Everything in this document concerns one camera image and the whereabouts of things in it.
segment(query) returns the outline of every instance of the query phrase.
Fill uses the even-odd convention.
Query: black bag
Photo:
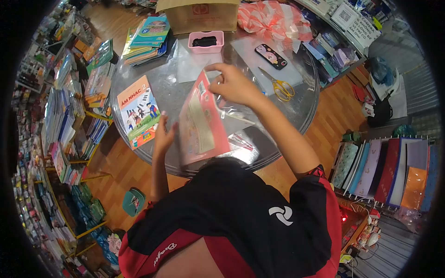
[[[374,117],[368,117],[368,125],[371,128],[378,128],[384,126],[392,117],[392,107],[388,99],[391,97],[391,91],[383,101],[374,105]]]

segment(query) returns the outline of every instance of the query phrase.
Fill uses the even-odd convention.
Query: round glass table
[[[224,32],[225,44],[221,51],[223,62],[234,64],[252,80],[260,89],[258,80],[252,74],[248,65],[238,55],[237,51],[230,44],[231,41],[251,36],[251,34],[239,29],[236,32]],[[168,45],[172,47],[165,55],[154,59],[141,66],[132,67],[119,60],[117,70],[113,77],[110,90],[110,101],[113,119],[122,139],[128,146],[129,140],[125,133],[125,125],[119,111],[117,96],[127,87],[132,85],[141,76],[147,75],[150,86],[159,110],[165,110],[169,116],[167,128],[178,120],[182,105],[189,94],[194,81],[182,82],[178,76],[179,63],[183,62],[181,56],[180,41],[185,41],[188,34],[170,36]],[[289,62],[297,69],[303,78],[303,82],[294,86],[295,96],[290,101],[284,102],[275,95],[269,98],[287,116],[288,120],[304,134],[312,122],[318,105],[320,86],[318,72],[314,64],[315,60],[308,50],[301,45],[297,53],[292,50],[284,50],[283,53],[290,60]],[[281,153],[269,133],[264,129],[255,114],[247,107],[241,105],[227,104],[224,107],[226,113],[241,114],[247,120],[254,122],[253,126],[237,131],[229,135],[229,143],[232,151],[218,157],[231,157],[237,159],[243,168],[256,171],[281,157]],[[134,152],[144,161],[151,165],[154,140],[151,140]],[[207,163],[208,160],[199,161],[190,165],[181,165],[179,156],[179,143],[176,140],[166,154],[166,170],[168,173],[180,177],[192,177],[198,170]]]

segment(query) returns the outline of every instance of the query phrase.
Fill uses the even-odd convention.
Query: wooden floor
[[[118,4],[109,8],[95,5],[85,12],[102,39],[113,38],[114,51],[121,55],[127,30],[137,26],[141,17]],[[358,130],[365,122],[361,104],[355,100],[350,80],[346,77],[320,94],[318,109],[305,137],[314,147],[327,173],[333,164],[341,136],[348,129]],[[128,230],[134,218],[121,207],[125,192],[137,187],[147,196],[150,194],[151,166],[137,157],[119,137],[114,125],[107,131],[93,158],[92,168],[111,173],[88,182],[93,196],[104,206],[111,229]],[[289,189],[296,181],[286,161],[281,158],[256,172],[267,184],[278,189],[289,199]],[[168,175],[170,191],[181,187],[186,179]]]

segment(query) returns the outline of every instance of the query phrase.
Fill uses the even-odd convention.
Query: cable
[[[352,204],[354,204],[354,203],[357,203],[357,202],[360,202],[361,200],[364,200],[364,199],[366,199],[366,200],[373,200],[374,201],[374,208],[376,207],[376,200],[374,199],[374,197],[371,197],[371,198],[361,198],[361,199],[358,199],[357,201],[354,201],[354,202],[352,202],[351,203],[351,207],[352,207],[352,210],[356,213],[357,211],[356,211],[356,209],[354,208],[354,206],[352,205]],[[369,215],[369,210],[367,209],[367,208],[365,208],[364,206],[362,206],[362,205],[360,205],[360,204],[357,204],[358,206],[360,206],[361,208],[363,208],[363,209],[365,209],[366,210],[366,212],[368,213],[368,218],[370,218],[371,216]]]
[[[351,260],[351,278],[354,278],[354,268],[359,266],[359,261],[357,261],[356,258],[352,258]]]
[[[377,248],[376,248],[376,250],[374,251],[374,253],[372,254],[371,257],[366,258],[366,259],[363,259],[363,258],[360,257],[359,255],[357,255],[357,257],[359,257],[361,260],[364,260],[364,261],[369,260],[370,258],[374,257],[374,255],[376,254],[377,250],[379,249],[379,244],[378,244],[377,242],[376,242],[376,245],[377,245]]]

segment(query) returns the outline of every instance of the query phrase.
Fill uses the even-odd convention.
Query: person's hand
[[[210,84],[209,90],[221,95],[228,101],[252,108],[254,103],[265,98],[255,84],[233,65],[216,63],[206,66],[205,70],[221,72]]]
[[[155,156],[165,156],[168,148],[171,146],[174,140],[174,134],[178,129],[178,123],[175,122],[170,131],[167,132],[166,124],[167,124],[168,116],[165,111],[161,112],[161,118],[159,119],[158,129],[156,129],[156,135],[154,139],[154,151],[153,157]]]

